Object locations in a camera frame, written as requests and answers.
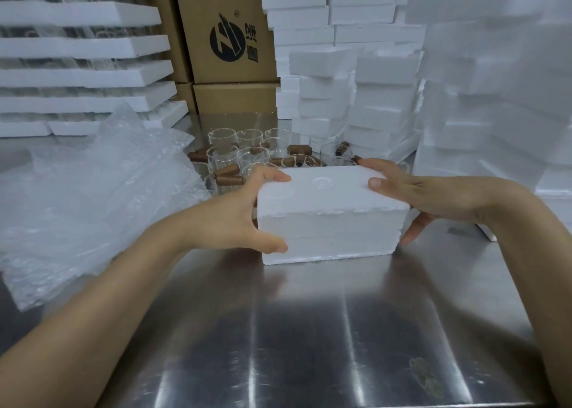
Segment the person's left hand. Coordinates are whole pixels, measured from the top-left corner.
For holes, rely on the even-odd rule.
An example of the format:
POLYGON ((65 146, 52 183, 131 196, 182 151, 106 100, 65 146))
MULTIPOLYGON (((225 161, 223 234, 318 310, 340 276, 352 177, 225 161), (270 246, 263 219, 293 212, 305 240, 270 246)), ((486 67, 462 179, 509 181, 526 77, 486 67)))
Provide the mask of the person's left hand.
POLYGON ((190 208, 189 246, 202 249, 245 248, 247 230, 259 230, 252 218, 258 193, 268 182, 290 182, 291 177, 270 166, 257 166, 238 190, 190 208))

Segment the person's right hand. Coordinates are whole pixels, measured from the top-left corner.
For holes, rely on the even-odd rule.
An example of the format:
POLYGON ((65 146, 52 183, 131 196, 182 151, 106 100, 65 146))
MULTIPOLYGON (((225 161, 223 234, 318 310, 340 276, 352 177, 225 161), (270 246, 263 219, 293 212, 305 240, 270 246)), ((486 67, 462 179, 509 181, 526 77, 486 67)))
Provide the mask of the person's right hand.
POLYGON ((484 211, 498 203, 503 181, 473 176, 414 176, 371 178, 368 187, 376 193, 405 202, 436 219, 477 224, 484 211))

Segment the white foam box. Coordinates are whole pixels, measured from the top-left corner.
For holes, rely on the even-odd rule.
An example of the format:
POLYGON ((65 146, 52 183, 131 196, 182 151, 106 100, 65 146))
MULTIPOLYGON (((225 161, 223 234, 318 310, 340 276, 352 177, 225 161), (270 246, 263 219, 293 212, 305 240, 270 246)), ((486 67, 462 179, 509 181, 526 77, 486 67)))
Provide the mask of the white foam box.
POLYGON ((392 254, 409 204, 368 187, 383 174, 364 166, 286 168, 288 182, 257 196, 261 231, 283 238, 286 253, 263 254, 266 266, 392 254))

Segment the person's left forearm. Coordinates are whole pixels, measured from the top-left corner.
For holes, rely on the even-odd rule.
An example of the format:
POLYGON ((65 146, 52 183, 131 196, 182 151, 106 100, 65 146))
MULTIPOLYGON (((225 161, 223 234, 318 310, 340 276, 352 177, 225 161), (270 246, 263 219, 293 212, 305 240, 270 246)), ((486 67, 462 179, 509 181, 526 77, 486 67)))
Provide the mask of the person's left forearm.
POLYGON ((148 228, 0 356, 0 408, 94 408, 142 318, 192 249, 198 206, 148 228))

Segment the person's right forearm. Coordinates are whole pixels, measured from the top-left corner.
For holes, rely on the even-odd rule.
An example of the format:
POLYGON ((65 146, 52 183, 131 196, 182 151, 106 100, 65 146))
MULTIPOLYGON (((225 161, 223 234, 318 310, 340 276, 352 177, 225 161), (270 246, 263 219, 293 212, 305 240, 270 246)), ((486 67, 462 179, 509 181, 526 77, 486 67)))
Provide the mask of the person's right forearm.
POLYGON ((561 408, 572 408, 572 233, 527 188, 485 181, 485 224, 533 327, 554 397, 561 408))

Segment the group of clear glass cups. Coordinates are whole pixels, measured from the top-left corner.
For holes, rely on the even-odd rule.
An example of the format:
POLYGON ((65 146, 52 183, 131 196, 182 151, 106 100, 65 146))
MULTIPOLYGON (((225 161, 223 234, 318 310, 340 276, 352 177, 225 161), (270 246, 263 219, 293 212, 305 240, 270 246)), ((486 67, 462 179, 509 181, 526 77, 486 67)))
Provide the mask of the group of clear glass cups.
MULTIPOLYGON (((207 152, 208 163, 193 161, 192 163, 214 196, 226 194, 241 186, 217 185, 213 180, 214 169, 230 166, 232 162, 236 162, 241 169, 238 179, 243 179, 245 182, 256 166, 273 167, 270 165, 270 159, 293 154, 294 151, 289 148, 290 145, 309 145, 310 155, 317 157, 320 161, 325 161, 326 166, 357 165, 357 161, 360 159, 355 154, 355 147, 345 141, 340 132, 333 136, 323 137, 304 136, 283 128, 273 128, 266 131, 256 129, 234 131, 224 128, 212 130, 209 138, 213 148, 207 152)), ((299 167, 282 166, 275 168, 294 169, 299 167)))

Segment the stack of white foam boxes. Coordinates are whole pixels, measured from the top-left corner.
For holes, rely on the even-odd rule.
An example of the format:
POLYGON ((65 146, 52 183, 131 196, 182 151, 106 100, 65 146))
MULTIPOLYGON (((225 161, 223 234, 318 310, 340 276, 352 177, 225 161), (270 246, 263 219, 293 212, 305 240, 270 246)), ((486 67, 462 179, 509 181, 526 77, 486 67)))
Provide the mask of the stack of white foam boxes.
POLYGON ((261 0, 273 32, 278 119, 319 151, 403 161, 418 146, 424 26, 404 24, 405 0, 261 0))
POLYGON ((426 25, 418 176, 522 184, 572 233, 572 0, 408 0, 426 25))

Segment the plain brown cardboard box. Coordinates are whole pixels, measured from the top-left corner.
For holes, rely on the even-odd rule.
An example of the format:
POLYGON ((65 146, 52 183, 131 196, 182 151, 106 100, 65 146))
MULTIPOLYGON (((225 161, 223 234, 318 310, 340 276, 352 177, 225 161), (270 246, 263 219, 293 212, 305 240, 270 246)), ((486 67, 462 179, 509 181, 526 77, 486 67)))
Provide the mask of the plain brown cardboard box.
POLYGON ((201 114, 275 113, 278 83, 226 83, 194 85, 201 114))

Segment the small brown cardboard box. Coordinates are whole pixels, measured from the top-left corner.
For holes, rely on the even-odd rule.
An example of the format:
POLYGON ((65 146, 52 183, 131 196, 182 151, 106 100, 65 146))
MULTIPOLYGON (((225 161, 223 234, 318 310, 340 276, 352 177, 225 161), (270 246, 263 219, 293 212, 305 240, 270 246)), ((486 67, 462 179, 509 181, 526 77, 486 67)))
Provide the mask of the small brown cardboard box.
POLYGON ((173 101, 185 101, 189 114, 198 114, 196 98, 193 91, 192 83, 175 83, 176 94, 172 97, 173 101))

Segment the pile of clear bubble wrap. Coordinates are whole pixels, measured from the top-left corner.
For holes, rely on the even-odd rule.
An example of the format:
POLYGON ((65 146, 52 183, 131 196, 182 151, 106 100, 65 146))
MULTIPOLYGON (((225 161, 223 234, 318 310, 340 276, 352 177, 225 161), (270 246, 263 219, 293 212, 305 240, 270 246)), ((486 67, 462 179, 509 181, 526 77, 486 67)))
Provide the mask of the pile of clear bubble wrap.
POLYGON ((0 152, 0 275, 16 307, 98 275, 151 224, 210 198, 184 152, 123 103, 95 135, 0 152))

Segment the large cardboard box black logo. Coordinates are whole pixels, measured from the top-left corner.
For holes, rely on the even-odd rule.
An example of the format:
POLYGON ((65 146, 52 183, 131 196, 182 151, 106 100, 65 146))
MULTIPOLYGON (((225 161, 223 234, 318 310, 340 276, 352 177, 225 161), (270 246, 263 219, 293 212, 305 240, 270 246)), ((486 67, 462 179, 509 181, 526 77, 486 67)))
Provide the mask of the large cardboard box black logo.
POLYGON ((261 0, 177 0, 196 84, 276 82, 261 0))

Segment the tall brown cardboard box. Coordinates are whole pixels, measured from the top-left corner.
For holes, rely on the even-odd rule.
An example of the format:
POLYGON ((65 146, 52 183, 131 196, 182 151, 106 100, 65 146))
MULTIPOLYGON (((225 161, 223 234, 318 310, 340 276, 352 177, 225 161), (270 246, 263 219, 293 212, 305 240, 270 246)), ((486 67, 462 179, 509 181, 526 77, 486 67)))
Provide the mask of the tall brown cardboard box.
POLYGON ((165 57, 171 60, 175 83, 192 83, 193 73, 177 0, 153 0, 159 10, 162 32, 168 36, 170 50, 165 57))

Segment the stack of white foam trays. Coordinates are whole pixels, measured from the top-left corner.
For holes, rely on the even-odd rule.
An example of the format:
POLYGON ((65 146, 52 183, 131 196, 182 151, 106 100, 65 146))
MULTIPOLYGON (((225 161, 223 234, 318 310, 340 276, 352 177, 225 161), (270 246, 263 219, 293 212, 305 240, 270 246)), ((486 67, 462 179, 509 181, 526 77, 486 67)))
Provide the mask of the stack of white foam trays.
POLYGON ((0 138, 88 136, 123 103, 188 118, 153 0, 0 0, 0 138))

